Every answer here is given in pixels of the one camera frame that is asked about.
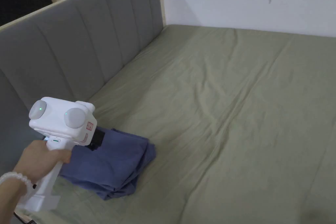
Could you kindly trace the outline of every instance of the round gray button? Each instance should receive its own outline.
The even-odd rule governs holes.
[[[82,127],[85,122],[85,119],[86,119],[85,112],[79,108],[69,109],[64,114],[65,124],[72,129]]]
[[[44,114],[46,108],[47,103],[45,101],[38,100],[37,102],[34,103],[34,105],[29,111],[29,118],[31,120],[37,120]]]

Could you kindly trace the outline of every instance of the green bed sheet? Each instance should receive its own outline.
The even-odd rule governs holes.
[[[90,102],[147,137],[134,195],[58,178],[40,223],[336,222],[336,39],[168,26]]]

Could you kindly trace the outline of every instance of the black nozzle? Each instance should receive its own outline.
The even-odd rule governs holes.
[[[104,136],[105,136],[104,131],[96,129],[94,132],[94,136],[92,137],[91,143],[89,145],[86,145],[86,147],[92,151],[97,150],[98,147],[101,146]]]

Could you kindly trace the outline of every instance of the wrist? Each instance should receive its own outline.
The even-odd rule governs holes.
[[[16,173],[18,173],[18,174],[21,173],[23,176],[26,176],[27,179],[29,179],[29,180],[31,181],[32,184],[35,183],[35,181],[32,179],[32,176],[30,176],[30,174],[29,174],[28,172],[26,172],[25,170],[15,167],[15,168],[13,169],[13,171],[16,172]]]
[[[8,178],[3,183],[3,186],[9,186],[13,188],[20,196],[26,195],[27,186],[26,184],[17,178]]]

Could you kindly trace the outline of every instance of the white wall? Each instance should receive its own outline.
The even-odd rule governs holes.
[[[336,36],[336,0],[164,0],[167,24]]]

